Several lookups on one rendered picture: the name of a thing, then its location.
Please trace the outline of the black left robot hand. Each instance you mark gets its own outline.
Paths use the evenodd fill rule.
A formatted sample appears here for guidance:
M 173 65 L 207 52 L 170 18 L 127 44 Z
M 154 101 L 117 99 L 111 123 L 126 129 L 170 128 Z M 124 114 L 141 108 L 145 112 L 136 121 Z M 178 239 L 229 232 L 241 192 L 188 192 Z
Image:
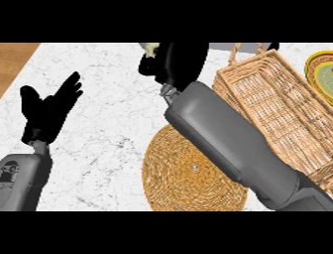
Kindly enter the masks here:
M 60 134 L 67 115 L 83 92 L 79 83 L 80 75 L 74 71 L 62 82 L 54 95 L 40 98 L 29 85 L 20 88 L 21 113 L 26 126 L 21 142 L 29 145 L 34 141 L 51 144 Z

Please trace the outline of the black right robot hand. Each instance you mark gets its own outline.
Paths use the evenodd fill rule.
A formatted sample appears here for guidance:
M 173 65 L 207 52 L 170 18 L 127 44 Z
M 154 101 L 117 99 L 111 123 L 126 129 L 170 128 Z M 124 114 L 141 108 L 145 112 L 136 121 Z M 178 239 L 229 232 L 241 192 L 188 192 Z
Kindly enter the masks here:
M 157 43 L 155 57 L 145 54 L 138 64 L 138 73 L 153 76 L 160 84 L 170 85 L 179 92 L 197 80 L 206 61 L 207 43 Z

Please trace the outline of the pale frosted cupcake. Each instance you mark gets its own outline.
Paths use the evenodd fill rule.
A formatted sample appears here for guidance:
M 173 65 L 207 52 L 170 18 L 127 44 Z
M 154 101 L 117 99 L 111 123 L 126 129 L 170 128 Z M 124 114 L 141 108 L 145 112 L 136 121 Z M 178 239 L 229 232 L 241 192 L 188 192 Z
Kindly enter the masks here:
M 157 43 L 141 43 L 139 44 L 141 49 L 144 50 L 144 54 L 148 58 L 155 57 L 155 52 L 158 49 L 158 44 Z

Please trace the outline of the rectangular wicker basket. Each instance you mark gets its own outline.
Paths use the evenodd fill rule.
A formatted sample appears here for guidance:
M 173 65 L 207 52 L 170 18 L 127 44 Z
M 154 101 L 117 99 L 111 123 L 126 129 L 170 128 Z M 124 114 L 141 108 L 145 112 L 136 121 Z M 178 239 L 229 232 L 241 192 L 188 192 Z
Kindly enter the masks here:
M 216 71 L 213 90 L 279 160 L 333 195 L 333 109 L 274 50 Z

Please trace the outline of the round woven straw placemat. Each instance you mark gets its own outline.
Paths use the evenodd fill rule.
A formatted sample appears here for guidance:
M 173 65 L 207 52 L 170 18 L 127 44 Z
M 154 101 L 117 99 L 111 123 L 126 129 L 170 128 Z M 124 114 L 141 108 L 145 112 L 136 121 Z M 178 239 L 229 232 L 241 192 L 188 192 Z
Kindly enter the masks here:
M 248 189 L 166 125 L 148 143 L 141 167 L 145 199 L 155 211 L 238 211 Z

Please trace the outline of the yellow and green plate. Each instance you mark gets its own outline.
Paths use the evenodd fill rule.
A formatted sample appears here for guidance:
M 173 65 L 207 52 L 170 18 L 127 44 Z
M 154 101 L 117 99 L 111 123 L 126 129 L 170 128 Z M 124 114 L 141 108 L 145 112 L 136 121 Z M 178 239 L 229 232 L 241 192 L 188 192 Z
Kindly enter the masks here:
M 333 106 L 333 51 L 321 51 L 309 56 L 303 73 L 315 93 Z

